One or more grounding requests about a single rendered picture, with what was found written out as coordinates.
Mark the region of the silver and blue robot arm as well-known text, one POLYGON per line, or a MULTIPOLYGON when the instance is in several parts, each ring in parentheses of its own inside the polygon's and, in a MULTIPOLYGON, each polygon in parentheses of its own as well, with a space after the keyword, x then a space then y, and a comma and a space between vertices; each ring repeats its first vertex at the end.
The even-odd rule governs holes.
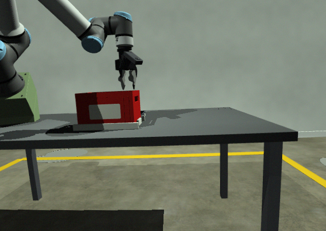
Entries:
MULTIPOLYGON (((38 1, 81 40, 87 52, 98 53, 108 35, 115 35, 117 47, 133 47, 132 18, 126 12, 87 21, 68 0, 38 1)), ((14 63, 30 43, 29 31, 19 23, 15 0, 0 0, 0 97, 13 96, 24 88, 25 81, 14 63)), ((135 65, 143 63, 131 51, 124 51, 123 55, 135 65)))

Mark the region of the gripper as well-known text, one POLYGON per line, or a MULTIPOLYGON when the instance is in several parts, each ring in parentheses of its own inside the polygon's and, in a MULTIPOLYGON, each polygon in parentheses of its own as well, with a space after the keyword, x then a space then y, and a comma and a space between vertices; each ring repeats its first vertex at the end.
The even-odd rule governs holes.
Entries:
POLYGON ((115 67, 116 70, 119 70, 120 77, 118 77, 118 80, 121 82, 122 89, 125 88, 125 75, 126 71, 129 71, 129 81, 133 82, 133 89, 135 89, 136 79, 137 79, 137 67, 135 64, 133 64, 129 59, 127 59, 123 53, 124 51, 130 51, 132 50, 131 46, 119 46, 117 49, 117 52, 119 52, 119 58, 118 60, 115 60, 115 67), (123 58, 123 59, 121 59, 123 58))

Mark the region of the red crate with dividers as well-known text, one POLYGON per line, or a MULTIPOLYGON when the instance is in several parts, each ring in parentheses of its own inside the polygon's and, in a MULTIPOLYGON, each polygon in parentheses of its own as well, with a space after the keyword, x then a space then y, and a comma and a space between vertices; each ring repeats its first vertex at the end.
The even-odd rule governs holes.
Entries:
POLYGON ((140 90, 84 93, 78 124, 135 123, 141 118, 140 90))

